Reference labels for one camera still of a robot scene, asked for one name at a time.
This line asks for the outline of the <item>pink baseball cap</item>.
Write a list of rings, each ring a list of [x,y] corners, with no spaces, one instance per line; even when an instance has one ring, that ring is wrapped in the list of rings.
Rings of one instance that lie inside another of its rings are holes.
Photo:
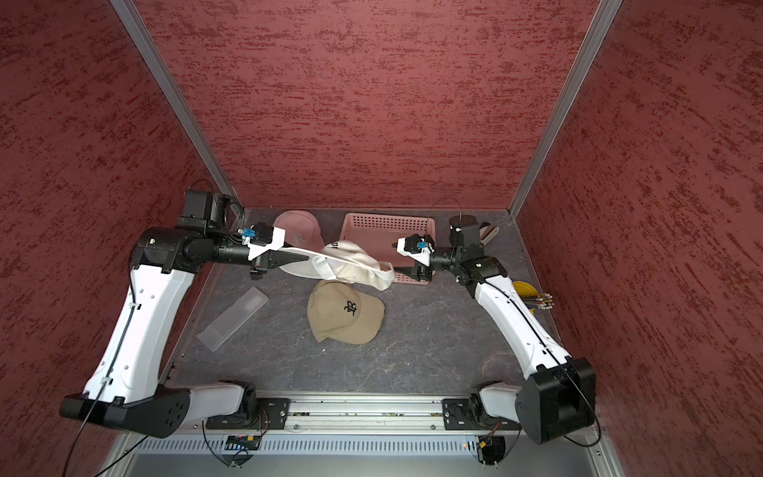
[[[273,226],[284,230],[286,244],[294,248],[321,252],[326,244],[318,220],[309,212],[286,211],[274,220]]]

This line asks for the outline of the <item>pink plastic basket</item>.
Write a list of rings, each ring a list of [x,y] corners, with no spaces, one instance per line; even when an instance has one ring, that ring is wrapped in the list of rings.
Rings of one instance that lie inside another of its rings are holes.
[[[395,282],[425,285],[399,273],[401,268],[412,268],[414,260],[401,256],[395,247],[398,239],[427,232],[436,238],[435,220],[425,217],[393,216],[349,213],[345,216],[340,240],[353,242],[378,262],[389,262],[395,269]]]

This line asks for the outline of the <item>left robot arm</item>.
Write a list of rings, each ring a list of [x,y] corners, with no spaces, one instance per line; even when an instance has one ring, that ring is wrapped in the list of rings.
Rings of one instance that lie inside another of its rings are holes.
[[[160,365],[179,307],[205,264],[247,266],[254,279],[307,256],[282,229],[258,223],[233,231],[234,198],[190,189],[174,228],[150,228],[129,260],[129,288],[101,363],[78,394],[65,397],[65,419],[150,437],[212,419],[214,429],[283,429],[288,399],[260,399],[252,384],[229,381],[167,388]]]

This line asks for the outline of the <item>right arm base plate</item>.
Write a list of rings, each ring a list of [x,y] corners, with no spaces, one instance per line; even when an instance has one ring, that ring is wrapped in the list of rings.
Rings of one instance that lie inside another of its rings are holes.
[[[446,430],[489,432],[493,429],[520,430],[522,428],[520,423],[510,419],[488,415],[478,397],[444,399],[441,405]]]

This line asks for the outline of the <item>beige baseball cap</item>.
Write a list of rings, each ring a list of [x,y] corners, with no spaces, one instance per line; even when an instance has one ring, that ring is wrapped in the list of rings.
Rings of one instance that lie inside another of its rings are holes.
[[[307,318],[317,342],[327,339],[365,345],[378,335],[385,304],[376,297],[339,281],[320,281],[312,290]]]

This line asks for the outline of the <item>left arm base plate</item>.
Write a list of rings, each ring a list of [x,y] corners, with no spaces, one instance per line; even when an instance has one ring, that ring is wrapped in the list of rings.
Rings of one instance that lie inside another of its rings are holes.
[[[230,415],[216,415],[206,419],[207,429],[212,430],[284,430],[290,407],[289,399],[266,397],[257,399],[254,411],[250,413],[243,403]]]

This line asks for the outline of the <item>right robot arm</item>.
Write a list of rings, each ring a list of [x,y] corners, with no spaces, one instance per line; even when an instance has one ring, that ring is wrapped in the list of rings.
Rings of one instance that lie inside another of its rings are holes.
[[[437,272],[452,273],[487,311],[515,354],[525,378],[522,387],[494,383],[480,388],[473,399],[475,419],[518,423],[538,444],[586,427],[600,429],[592,365],[572,357],[540,325],[500,260],[485,252],[475,217],[450,219],[446,248],[429,235],[412,235],[398,240],[395,249],[414,261],[405,273],[412,279],[429,281]]]

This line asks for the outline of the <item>cream white baseball cap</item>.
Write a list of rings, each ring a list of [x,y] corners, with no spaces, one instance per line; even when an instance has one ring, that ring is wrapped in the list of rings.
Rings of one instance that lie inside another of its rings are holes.
[[[379,262],[357,244],[347,240],[327,244],[319,252],[304,248],[290,248],[289,251],[307,258],[302,262],[279,267],[297,277],[368,285],[381,291],[387,290],[395,282],[392,264]]]

